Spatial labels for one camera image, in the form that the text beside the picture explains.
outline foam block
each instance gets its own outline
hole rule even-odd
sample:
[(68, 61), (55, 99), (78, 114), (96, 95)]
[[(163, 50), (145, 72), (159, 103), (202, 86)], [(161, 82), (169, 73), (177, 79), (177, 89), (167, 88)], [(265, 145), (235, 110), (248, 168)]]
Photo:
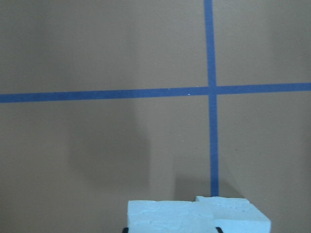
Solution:
[(214, 214), (215, 227), (224, 233), (269, 233), (271, 221), (247, 199), (196, 197)]
[(191, 201), (129, 201), (129, 233), (217, 233), (207, 206)]

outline blue line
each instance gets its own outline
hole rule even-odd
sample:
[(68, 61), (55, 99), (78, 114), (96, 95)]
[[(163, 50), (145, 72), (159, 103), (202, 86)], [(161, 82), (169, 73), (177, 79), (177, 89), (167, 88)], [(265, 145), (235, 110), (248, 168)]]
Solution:
[(0, 103), (201, 96), (201, 95), (208, 95), (208, 92), (209, 92), (208, 87), (178, 87), (178, 88), (138, 89), (138, 90), (2, 94), (0, 95)]
[(207, 69), (209, 86), (209, 150), (210, 150), (210, 192), (219, 196), (219, 162), (218, 162), (218, 123), (217, 123), (217, 82), (214, 43), (214, 23), (212, 0), (204, 1), (205, 27), (207, 41)]
[(291, 91), (311, 91), (311, 83), (282, 83), (217, 87), (218, 95)]

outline gray surface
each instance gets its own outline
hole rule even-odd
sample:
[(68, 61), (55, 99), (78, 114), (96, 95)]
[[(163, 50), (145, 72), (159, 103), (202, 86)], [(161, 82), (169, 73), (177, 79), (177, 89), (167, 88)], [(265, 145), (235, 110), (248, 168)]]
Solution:
[[(311, 82), (310, 7), (214, 3), (219, 85)], [(0, 93), (205, 86), (203, 1), (0, 3)], [(219, 96), (221, 195), (309, 232), (310, 92)], [(209, 195), (208, 97), (0, 104), (0, 232), (121, 232)]]

